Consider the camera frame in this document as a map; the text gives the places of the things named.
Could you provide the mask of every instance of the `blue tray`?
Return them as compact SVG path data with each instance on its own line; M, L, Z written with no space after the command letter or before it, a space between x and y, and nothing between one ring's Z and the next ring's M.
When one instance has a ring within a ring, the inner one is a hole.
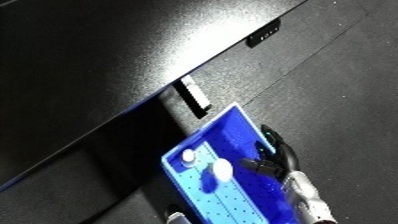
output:
M280 184L240 166L241 158L258 157L255 141L275 151L242 108L232 104L162 157L167 175L203 223L297 223ZM185 149L193 149L197 155L192 168L181 163ZM209 173L208 165L217 158L231 162L234 168L231 181L217 181Z

